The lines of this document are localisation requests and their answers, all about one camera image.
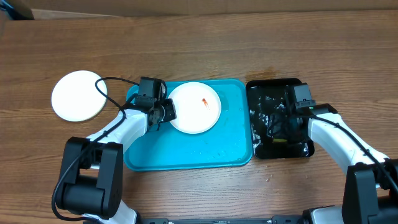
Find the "blue object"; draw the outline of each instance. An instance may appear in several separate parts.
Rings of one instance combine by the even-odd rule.
[[[166,82],[167,97],[179,85],[201,82],[217,92],[221,115],[200,134],[186,134],[170,123],[153,127],[124,153],[124,163],[135,171],[243,166],[252,157],[249,109],[244,84],[237,79]],[[128,99],[138,92],[133,86]]]

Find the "blue tray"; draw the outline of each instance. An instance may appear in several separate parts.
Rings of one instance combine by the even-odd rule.
[[[135,171],[243,166],[252,157],[249,109],[244,84],[235,79],[166,82],[167,96],[186,82],[211,86],[221,100],[217,123],[200,134],[185,134],[170,123],[138,138],[124,153],[124,163]],[[138,92],[133,86],[126,99]]]

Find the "white paper plate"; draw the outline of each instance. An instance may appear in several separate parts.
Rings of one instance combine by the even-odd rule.
[[[83,70],[61,78],[51,96],[55,113],[67,121],[84,121],[98,114],[106,102],[106,98],[95,88],[95,81],[100,78],[94,72]],[[104,81],[98,83],[98,88],[108,93]]]
[[[210,86],[189,82],[176,87],[169,95],[177,118],[172,125],[188,134],[198,134],[213,127],[221,114],[221,101]]]

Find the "tray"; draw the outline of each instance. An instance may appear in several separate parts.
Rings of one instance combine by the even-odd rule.
[[[249,110],[244,84],[236,79],[166,82],[167,96],[186,82],[211,86],[221,100],[217,123],[200,134],[185,134],[170,123],[137,139],[124,153],[131,170],[176,170],[243,166],[252,157]],[[126,99],[138,92],[133,86]]]

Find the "wooden table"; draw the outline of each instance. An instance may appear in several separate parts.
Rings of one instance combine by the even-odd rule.
[[[0,222],[61,223],[50,209],[65,141],[117,109],[66,122],[50,95],[69,72],[139,81],[297,77],[370,145],[398,157],[398,11],[9,21],[0,41]],[[123,102],[129,85],[108,82]],[[316,146],[310,159],[133,172],[123,200],[143,217],[246,218],[341,204],[345,177]]]

